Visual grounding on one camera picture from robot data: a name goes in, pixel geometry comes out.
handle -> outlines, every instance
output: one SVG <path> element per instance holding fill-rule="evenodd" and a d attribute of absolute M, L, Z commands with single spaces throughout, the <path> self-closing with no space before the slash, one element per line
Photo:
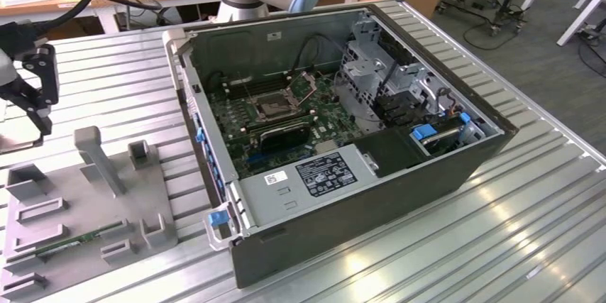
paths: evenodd
<path fill-rule="evenodd" d="M 223 213 L 223 212 L 229 212 L 227 209 L 229 207 L 229 202 L 221 203 L 217 207 L 213 209 L 209 209 L 204 212 L 204 228 L 207 229 L 207 235 L 208 235 L 208 241 L 209 241 L 209 246 L 215 251 L 224 250 L 225 248 L 229 247 L 229 242 L 236 240 L 239 237 L 241 237 L 240 234 L 235 233 L 233 231 L 233 223 L 231 222 L 232 217 L 229 216 L 229 221 L 227 222 L 229 224 L 229 229 L 232 231 L 232 235 L 228 238 L 221 238 L 216 234 L 215 226 L 213 226 L 213 218 L 212 218 L 212 213 Z"/>

barcode label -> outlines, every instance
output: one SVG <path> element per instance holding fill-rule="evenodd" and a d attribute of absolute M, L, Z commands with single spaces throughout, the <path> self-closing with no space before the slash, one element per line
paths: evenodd
<path fill-rule="evenodd" d="M 265 175 L 267 184 L 276 184 L 277 182 L 284 181 L 285 179 L 288 179 L 288 177 L 285 176 L 285 172 L 283 170 L 279 171 L 277 173 Z"/>

power supply label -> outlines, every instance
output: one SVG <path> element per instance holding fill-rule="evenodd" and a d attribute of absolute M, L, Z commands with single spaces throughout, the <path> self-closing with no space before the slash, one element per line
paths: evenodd
<path fill-rule="evenodd" d="M 339 153 L 332 153 L 296 166 L 304 186 L 319 197 L 358 181 Z"/>

white sticker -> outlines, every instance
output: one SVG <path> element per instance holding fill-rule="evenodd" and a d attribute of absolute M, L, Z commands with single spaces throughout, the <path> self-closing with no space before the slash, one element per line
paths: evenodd
<path fill-rule="evenodd" d="M 280 170 L 277 173 L 265 175 L 267 184 L 275 184 L 280 181 L 284 181 L 285 179 L 288 179 L 288 177 L 285 176 L 285 172 L 283 170 Z"/>
<path fill-rule="evenodd" d="M 281 31 L 271 32 L 267 34 L 267 41 L 271 42 L 272 40 L 281 39 Z"/>

cart wheel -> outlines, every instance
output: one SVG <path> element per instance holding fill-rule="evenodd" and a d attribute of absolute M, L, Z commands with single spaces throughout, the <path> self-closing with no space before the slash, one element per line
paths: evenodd
<path fill-rule="evenodd" d="M 442 2 L 438 7 L 438 13 L 444 14 L 444 11 L 446 11 L 446 4 Z"/>
<path fill-rule="evenodd" d="M 500 27 L 492 26 L 492 32 L 490 32 L 490 36 L 494 37 L 495 35 L 498 35 L 499 31 L 500 31 Z"/>

